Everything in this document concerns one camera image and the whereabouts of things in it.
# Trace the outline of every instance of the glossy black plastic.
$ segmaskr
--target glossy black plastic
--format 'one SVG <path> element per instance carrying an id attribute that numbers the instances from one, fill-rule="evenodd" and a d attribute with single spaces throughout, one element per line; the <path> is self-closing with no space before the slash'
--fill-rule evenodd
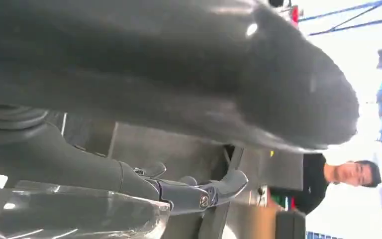
<path id="1" fill-rule="evenodd" d="M 0 104 L 292 151 L 358 118 L 333 61 L 256 0 L 0 0 Z"/>

